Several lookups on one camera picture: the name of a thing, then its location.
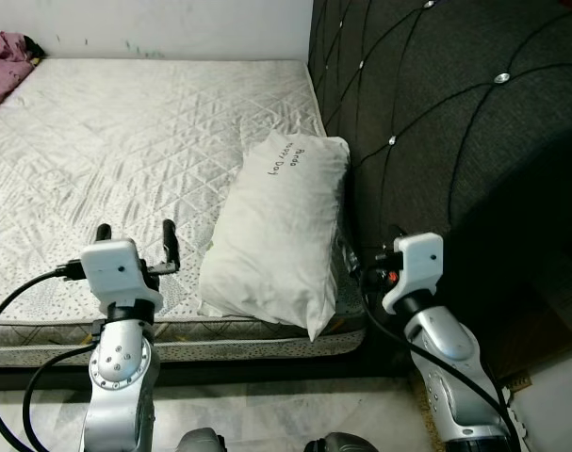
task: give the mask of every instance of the black cable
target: black cable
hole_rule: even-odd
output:
[[[420,348],[415,344],[400,338],[397,334],[395,334],[394,332],[386,328],[384,325],[382,325],[382,323],[380,323],[380,321],[375,317],[373,312],[369,309],[367,301],[366,285],[368,280],[368,273],[370,271],[374,271],[379,268],[381,268],[379,264],[374,264],[372,266],[369,266],[368,268],[363,270],[363,272],[361,273],[361,277],[359,279],[359,286],[361,288],[361,304],[363,305],[363,309],[368,315],[369,320],[371,320],[371,322],[375,325],[375,327],[378,330],[383,332],[386,336],[395,341],[397,344],[409,349],[410,351],[416,353],[425,360],[428,360],[431,363],[439,366],[441,369],[453,375],[455,378],[457,378],[459,381],[465,384],[468,388],[474,391],[478,396],[480,396],[486,403],[488,403],[497,412],[499,417],[501,417],[501,419],[505,423],[506,428],[510,432],[510,438],[512,440],[513,448],[517,452],[521,452],[522,449],[520,447],[520,439],[518,438],[518,433],[515,430],[514,423],[510,419],[510,416],[507,412],[507,408],[505,406],[503,407],[500,406],[492,396],[490,396],[486,391],[484,391],[483,388],[481,388],[478,384],[476,384],[462,372],[452,367],[448,363],[445,363],[443,360],[440,360],[439,358],[435,357],[434,355],[432,355],[432,353],[424,350],[423,348]]]
[[[61,276],[61,273],[57,270],[49,271],[47,273],[43,273],[42,275],[26,282],[25,284],[18,287],[14,290],[1,304],[0,304],[0,316],[5,311],[5,309],[13,302],[16,298],[18,298],[23,292],[27,289],[41,283],[45,280],[49,280],[51,278],[55,278]],[[17,438],[11,430],[7,427],[7,425],[3,422],[0,416],[0,433],[3,435],[3,438],[13,447],[14,449],[18,450],[19,452],[33,452],[27,445],[22,443],[19,438]]]
[[[60,361],[67,360],[68,358],[72,358],[72,356],[81,355],[83,353],[88,353],[90,351],[95,350],[97,347],[96,344],[91,344],[90,346],[77,348],[76,350],[71,350],[61,355],[52,358],[51,360],[47,361],[43,364],[36,373],[30,379],[28,386],[25,388],[24,393],[24,401],[22,402],[22,422],[24,423],[24,431],[25,435],[28,437],[28,440],[32,443],[34,449],[37,452],[49,452],[44,445],[41,444],[39,438],[37,438],[36,433],[34,432],[34,428],[32,428],[32,420],[30,419],[30,402],[32,401],[32,393],[34,392],[34,387],[36,386],[39,378],[41,377],[42,372],[46,369],[51,367],[52,365],[59,363]]]

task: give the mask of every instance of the pillow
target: pillow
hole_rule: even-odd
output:
[[[335,312],[332,245],[348,165],[342,138],[275,131],[244,156],[200,269],[201,315],[321,333]]]

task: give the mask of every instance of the bed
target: bed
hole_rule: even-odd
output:
[[[160,287],[163,361],[356,349],[365,321],[340,252],[336,315],[314,343],[297,327],[197,315],[198,272],[230,182],[271,129],[325,135],[301,62],[44,60],[0,105],[0,300],[77,257],[102,222],[159,261],[161,221],[171,218],[182,268]],[[86,282],[41,284],[0,319],[0,367],[38,366],[86,344],[100,317]]]

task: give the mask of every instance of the pink cloth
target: pink cloth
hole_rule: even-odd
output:
[[[0,31],[0,104],[32,72],[24,35]]]

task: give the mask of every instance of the white quilted mattress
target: white quilted mattress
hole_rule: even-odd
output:
[[[171,344],[301,340],[288,327],[252,334],[255,320],[197,316],[199,267],[230,182],[272,128],[324,135],[301,62],[43,61],[0,106],[0,300],[78,257],[102,222],[158,262],[161,222],[171,218],[182,269],[161,280],[157,334],[180,331]],[[334,322],[359,312],[348,297]],[[77,345],[99,317],[86,282],[40,284],[0,319],[0,353]]]

